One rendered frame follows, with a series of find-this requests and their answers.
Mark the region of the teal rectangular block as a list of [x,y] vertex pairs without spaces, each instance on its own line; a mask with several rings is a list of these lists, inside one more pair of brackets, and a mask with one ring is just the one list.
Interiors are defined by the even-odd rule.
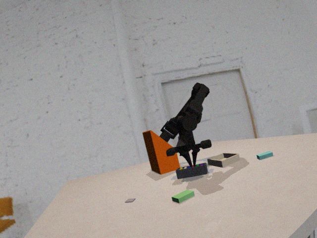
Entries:
[[269,158],[271,156],[273,156],[273,152],[267,151],[265,153],[257,154],[257,159],[261,160],[261,159]]

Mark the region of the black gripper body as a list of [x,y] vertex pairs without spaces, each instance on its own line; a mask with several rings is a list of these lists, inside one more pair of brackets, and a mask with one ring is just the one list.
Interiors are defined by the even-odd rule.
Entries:
[[[186,137],[187,134],[189,134],[191,137],[194,138],[192,131],[179,133],[179,136],[181,136],[181,138],[184,138],[184,137]],[[206,149],[206,148],[210,148],[211,146],[212,146],[211,140],[207,139],[207,140],[201,141],[199,144],[196,144],[195,146],[191,147],[191,150],[193,150],[193,152],[195,152],[195,151],[199,151],[199,148]],[[172,156],[175,153],[178,153],[177,147],[169,148],[166,151],[167,156]],[[187,152],[182,152],[182,153],[180,153],[180,155],[186,154],[186,153]]]

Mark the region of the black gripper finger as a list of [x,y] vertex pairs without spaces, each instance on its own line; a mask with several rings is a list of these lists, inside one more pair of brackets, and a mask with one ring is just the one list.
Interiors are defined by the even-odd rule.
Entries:
[[[200,149],[199,149],[199,151],[200,151]],[[194,167],[195,167],[195,164],[196,164],[197,153],[198,153],[199,151],[192,152],[192,156],[193,156],[193,165],[194,165]]]
[[189,166],[192,167],[192,162],[191,162],[189,152],[187,152],[186,154],[181,154],[180,156],[183,156],[186,159],[186,161],[189,163]]

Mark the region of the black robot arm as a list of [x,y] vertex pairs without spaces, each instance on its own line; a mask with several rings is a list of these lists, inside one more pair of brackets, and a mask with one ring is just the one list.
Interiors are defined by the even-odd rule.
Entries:
[[[197,124],[200,123],[202,118],[202,103],[209,94],[209,88],[201,83],[196,83],[191,91],[191,98],[186,102],[178,115],[171,118],[162,127],[160,138],[168,142],[179,133],[194,131]],[[165,127],[165,129],[164,129]],[[189,134],[186,137],[178,137],[178,143],[176,145],[179,153],[189,152],[191,147],[195,146],[194,138]]]

